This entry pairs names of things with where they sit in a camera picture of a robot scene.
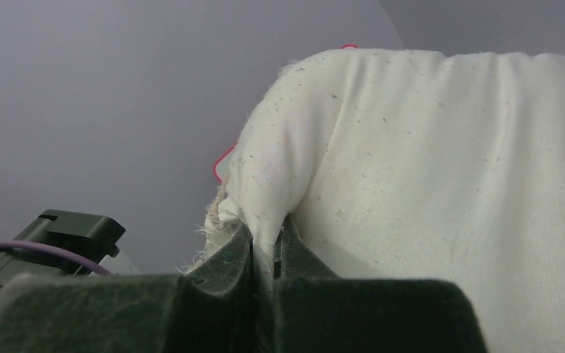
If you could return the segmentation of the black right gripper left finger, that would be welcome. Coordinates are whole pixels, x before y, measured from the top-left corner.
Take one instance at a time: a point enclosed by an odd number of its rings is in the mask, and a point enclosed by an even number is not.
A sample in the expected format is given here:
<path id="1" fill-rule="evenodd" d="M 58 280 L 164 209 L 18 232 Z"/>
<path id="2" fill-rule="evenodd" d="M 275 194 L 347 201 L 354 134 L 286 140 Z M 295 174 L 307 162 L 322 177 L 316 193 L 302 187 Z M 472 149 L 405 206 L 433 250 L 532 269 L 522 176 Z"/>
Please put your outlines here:
<path id="1" fill-rule="evenodd" d="M 252 239 L 240 225 L 229 242 L 187 278 L 197 352 L 253 352 Z"/>

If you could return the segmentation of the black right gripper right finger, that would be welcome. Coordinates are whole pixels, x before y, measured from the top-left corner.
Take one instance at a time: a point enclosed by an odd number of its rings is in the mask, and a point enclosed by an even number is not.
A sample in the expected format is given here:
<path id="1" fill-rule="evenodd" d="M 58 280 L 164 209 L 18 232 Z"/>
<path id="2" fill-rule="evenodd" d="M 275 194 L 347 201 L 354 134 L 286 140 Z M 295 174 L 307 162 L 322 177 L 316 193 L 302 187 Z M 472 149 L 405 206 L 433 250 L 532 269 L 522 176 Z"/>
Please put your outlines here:
<path id="1" fill-rule="evenodd" d="M 338 276 L 302 240 L 291 215 L 283 222 L 274 261 L 275 352 L 321 352 L 329 302 L 322 297 Z"/>

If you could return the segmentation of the white pillow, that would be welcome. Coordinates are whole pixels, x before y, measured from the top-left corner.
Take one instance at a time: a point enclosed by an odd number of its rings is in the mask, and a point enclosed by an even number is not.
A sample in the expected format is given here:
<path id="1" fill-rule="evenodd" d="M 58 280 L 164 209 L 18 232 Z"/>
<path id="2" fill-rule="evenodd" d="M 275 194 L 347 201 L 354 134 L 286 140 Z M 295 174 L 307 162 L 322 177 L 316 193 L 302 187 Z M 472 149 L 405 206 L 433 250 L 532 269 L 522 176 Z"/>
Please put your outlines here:
<path id="1" fill-rule="evenodd" d="M 342 49 L 284 67 L 200 260 L 245 224 L 271 297 L 288 215 L 343 277 L 454 282 L 492 352 L 565 352 L 565 56 Z"/>

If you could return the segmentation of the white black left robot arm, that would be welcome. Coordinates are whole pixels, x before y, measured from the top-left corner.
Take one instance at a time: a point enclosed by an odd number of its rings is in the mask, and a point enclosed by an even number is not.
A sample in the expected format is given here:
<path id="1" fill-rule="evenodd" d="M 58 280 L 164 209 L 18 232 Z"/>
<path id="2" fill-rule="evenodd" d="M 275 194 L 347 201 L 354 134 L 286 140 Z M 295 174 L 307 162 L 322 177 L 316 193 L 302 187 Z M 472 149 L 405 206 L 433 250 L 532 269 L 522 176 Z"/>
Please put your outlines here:
<path id="1" fill-rule="evenodd" d="M 21 274 L 135 275 L 117 246 L 124 233 L 107 216 L 46 210 L 14 239 L 0 242 L 0 288 Z"/>

